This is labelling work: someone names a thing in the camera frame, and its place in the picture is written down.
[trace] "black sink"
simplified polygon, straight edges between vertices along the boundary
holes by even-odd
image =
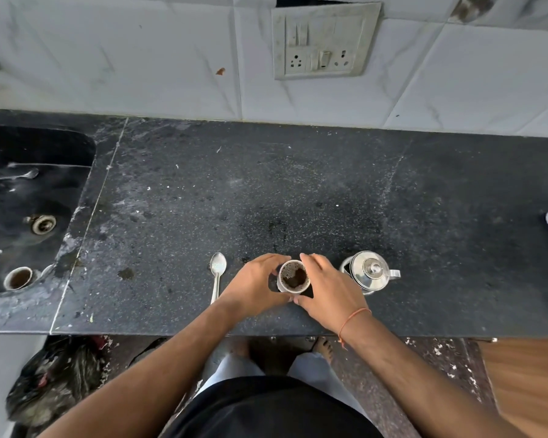
[[[0,293],[32,286],[54,263],[95,150],[79,132],[0,127],[0,178],[30,177],[0,179]],[[5,288],[8,273],[21,267],[29,269]]]

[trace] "floor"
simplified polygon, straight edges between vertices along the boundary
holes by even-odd
[[[548,438],[548,340],[480,343],[500,413],[532,438]]]
[[[159,337],[150,336],[111,336],[108,337],[106,376],[104,380],[119,375],[132,360]],[[312,347],[313,338],[271,339],[258,338],[252,342],[256,362],[264,358],[266,350],[273,346],[278,350],[306,351]],[[462,389],[472,394],[478,401],[491,409],[496,409],[493,393],[481,358],[477,343],[467,339],[446,339],[428,337],[407,337],[402,341],[419,353],[431,366],[439,369]],[[334,349],[333,368],[345,386],[364,407],[370,419],[385,438],[420,438],[416,429],[382,383],[373,375],[366,364],[351,349],[341,348],[332,339]],[[292,359],[279,353],[281,368],[288,368]],[[208,366],[200,375],[197,387],[212,374],[220,361],[220,350],[212,355]]]

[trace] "leg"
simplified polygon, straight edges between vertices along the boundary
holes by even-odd
[[[264,372],[262,372],[256,363],[249,358],[247,342],[239,343],[234,347],[234,350],[227,354],[220,362],[215,373],[205,381],[205,384],[201,386],[197,395],[212,384],[219,383],[223,380],[229,380],[230,378],[236,377],[258,377],[263,375]]]
[[[313,351],[316,352],[307,352],[298,355],[288,370],[288,376],[325,392],[333,398],[351,406],[369,419],[359,401],[343,386],[343,383],[331,368],[331,353],[328,342],[323,338],[319,338],[315,343]]]

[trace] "hand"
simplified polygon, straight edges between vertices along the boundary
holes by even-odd
[[[336,270],[322,255],[301,253],[300,260],[313,285],[314,298],[295,295],[294,302],[323,327],[338,334],[353,312],[367,308],[361,287],[349,275]]]
[[[292,301],[292,295],[272,292],[268,276],[276,275],[276,268],[290,260],[289,256],[267,253],[246,263],[221,293],[218,301],[234,302],[241,308],[241,316],[256,316],[274,306]]]

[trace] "left hand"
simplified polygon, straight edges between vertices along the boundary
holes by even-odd
[[[292,294],[272,292],[268,288],[268,276],[276,275],[276,268],[290,260],[289,256],[267,253],[246,263],[216,302],[234,302],[241,309],[241,316],[256,316],[275,306],[292,301]]]

